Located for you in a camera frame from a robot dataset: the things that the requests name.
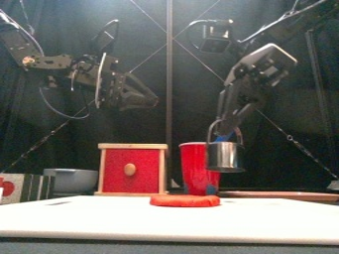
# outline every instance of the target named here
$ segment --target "white bowl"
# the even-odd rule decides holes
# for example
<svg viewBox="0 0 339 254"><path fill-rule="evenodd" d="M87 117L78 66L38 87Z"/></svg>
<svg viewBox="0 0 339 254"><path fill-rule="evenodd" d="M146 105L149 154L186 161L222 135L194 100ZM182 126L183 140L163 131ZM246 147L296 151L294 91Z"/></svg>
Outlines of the white bowl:
<svg viewBox="0 0 339 254"><path fill-rule="evenodd" d="M45 176L57 177L57 193L85 193L94 191L98 182L98 171L77 169L45 169Z"/></svg>

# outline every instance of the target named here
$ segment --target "red wooden box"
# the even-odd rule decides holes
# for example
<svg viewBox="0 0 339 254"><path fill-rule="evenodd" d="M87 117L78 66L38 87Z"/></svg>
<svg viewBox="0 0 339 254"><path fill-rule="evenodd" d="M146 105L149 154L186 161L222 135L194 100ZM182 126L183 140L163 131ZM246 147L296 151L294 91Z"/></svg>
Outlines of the red wooden box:
<svg viewBox="0 0 339 254"><path fill-rule="evenodd" d="M166 193L165 144L99 144L98 195Z"/></svg>

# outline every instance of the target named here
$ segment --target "vertical pole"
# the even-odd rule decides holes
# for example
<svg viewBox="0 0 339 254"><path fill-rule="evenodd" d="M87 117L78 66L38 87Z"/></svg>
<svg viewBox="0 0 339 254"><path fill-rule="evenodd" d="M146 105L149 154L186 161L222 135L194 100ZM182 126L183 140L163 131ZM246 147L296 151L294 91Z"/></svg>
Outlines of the vertical pole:
<svg viewBox="0 0 339 254"><path fill-rule="evenodd" d="M171 187L171 154L173 154L173 11L174 2L167 0L167 107L166 107L166 143L169 145L169 160L167 160L167 186Z"/></svg>
<svg viewBox="0 0 339 254"><path fill-rule="evenodd" d="M309 30L306 32L306 42L309 48L309 54L312 58L312 67L313 67L313 75L317 87L317 94L318 94L318 102L321 108L321 114L325 124L325 134L326 134L326 141L329 146L330 158L332 158L332 167L336 171L338 171L338 157L336 152L336 143L334 143L334 132L332 128L332 121L330 121L330 114L329 114L329 107L325 95L325 87L324 87L324 80L321 74L321 66L320 66L320 59L317 54L317 48L314 43L314 31Z"/></svg>

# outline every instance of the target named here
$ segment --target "white table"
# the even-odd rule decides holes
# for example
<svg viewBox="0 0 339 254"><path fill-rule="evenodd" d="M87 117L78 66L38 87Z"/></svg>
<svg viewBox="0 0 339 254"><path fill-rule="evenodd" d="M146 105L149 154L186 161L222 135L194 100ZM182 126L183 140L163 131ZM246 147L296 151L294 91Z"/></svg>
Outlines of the white table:
<svg viewBox="0 0 339 254"><path fill-rule="evenodd" d="M59 239L59 243L183 243L217 248L328 246L329 253L339 249L334 247L339 245L339 206L280 198L222 198L221 206L182 208L154 206L150 197L74 196L2 205L0 214L7 243Z"/></svg>

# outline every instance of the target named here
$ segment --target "black backdrop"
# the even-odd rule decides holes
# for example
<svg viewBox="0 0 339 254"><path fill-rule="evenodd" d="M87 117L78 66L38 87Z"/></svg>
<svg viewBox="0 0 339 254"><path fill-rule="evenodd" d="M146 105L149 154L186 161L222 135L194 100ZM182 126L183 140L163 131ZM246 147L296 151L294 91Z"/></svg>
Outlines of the black backdrop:
<svg viewBox="0 0 339 254"><path fill-rule="evenodd" d="M98 170L98 143L166 143L171 141L169 175L182 185L178 146L205 141L217 117L223 80L234 66L230 53L199 53L187 42L186 29L197 19L234 19L235 37L242 40L265 24L276 21L294 1L281 0L59 0L6 1L0 8L29 28L35 28L46 55L90 53L89 40L113 19L121 32L111 53L121 59L119 69L133 71L161 98L154 109L119 111L90 107L90 118L71 121L49 142L9 172L41 174L45 168ZM317 32L324 88L314 82L305 35L301 33L284 48L298 58L300 66L272 92L265 114L309 148L317 158L338 169L338 32L339 21L330 20ZM166 47L173 31L173 52ZM45 75L18 69L3 45L0 47L0 167L5 170L33 145L67 120L46 106L39 87ZM173 58L169 72L167 56ZM169 94L169 74L171 91ZM171 124L167 132L167 98L173 98ZM47 97L65 112L83 107L78 91L47 91ZM94 94L86 93L91 101ZM225 174L226 188L324 189L330 175L306 158L286 137L258 113L242 125L247 147L247 172Z"/></svg>

